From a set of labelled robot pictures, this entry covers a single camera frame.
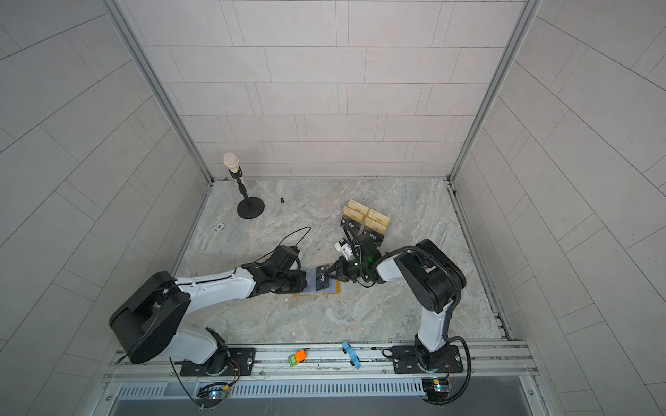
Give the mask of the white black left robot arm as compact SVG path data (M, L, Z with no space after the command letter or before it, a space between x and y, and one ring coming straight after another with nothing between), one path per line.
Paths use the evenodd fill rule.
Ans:
M204 277L172 277L157 272L109 318L109 327L133 364L158 355L205 364L223 350L223 340L209 329L189 328L186 315L216 304L268 293L298 294L307 286L298 268L296 246L280 245L262 263L247 263Z

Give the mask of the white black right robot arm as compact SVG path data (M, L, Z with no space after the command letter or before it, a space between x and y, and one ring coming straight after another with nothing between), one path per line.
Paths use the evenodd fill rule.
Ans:
M415 337L415 357L426 371L452 366L456 355L449 341L449 324L461 301L466 277L429 239L381 254L372 237L362 237L352 258L338 258L317 268L316 280L362 281L367 287L403 280L421 305L421 326Z

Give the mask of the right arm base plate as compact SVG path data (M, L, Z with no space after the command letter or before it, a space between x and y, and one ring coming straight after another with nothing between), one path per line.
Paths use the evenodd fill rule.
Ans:
M459 348L446 345L435 352L412 345L395 345L383 350L383 355L393 362L396 374L426 374L464 372Z

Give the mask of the yellow leather card holder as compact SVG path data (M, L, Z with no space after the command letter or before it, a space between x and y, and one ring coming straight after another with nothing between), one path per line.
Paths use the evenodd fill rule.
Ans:
M331 280L324 275L324 272L328 269L329 265L304 268L306 286L300 293L295 294L295 296L328 296L339 294L340 282Z

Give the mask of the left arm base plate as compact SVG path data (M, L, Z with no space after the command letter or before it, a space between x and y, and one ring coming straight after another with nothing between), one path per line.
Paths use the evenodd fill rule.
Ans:
M249 376L253 370L257 350L255 348L229 348L215 353L206 363L189 361L180 363L181 377L238 377Z

